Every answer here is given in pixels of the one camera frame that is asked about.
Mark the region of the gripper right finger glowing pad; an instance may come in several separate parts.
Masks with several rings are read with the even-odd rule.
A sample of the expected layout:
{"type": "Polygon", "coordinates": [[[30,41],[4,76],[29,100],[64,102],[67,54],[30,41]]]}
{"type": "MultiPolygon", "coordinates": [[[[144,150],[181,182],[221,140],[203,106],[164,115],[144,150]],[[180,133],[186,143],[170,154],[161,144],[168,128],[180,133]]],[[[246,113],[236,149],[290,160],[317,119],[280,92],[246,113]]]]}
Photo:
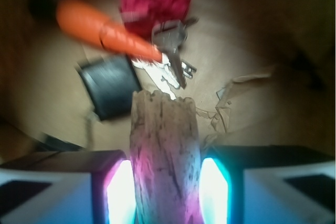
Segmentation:
{"type": "Polygon", "coordinates": [[[213,146],[200,179],[205,223],[335,223],[335,159],[307,147],[213,146]]]}

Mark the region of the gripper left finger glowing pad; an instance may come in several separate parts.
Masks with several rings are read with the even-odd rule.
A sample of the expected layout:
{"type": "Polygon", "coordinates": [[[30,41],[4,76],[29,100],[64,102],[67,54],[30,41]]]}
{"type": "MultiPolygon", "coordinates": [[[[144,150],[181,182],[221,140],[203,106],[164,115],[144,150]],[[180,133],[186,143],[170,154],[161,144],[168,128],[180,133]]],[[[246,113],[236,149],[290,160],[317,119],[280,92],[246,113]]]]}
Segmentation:
{"type": "Polygon", "coordinates": [[[1,165],[1,223],[134,223],[121,150],[36,152],[1,165]]]}

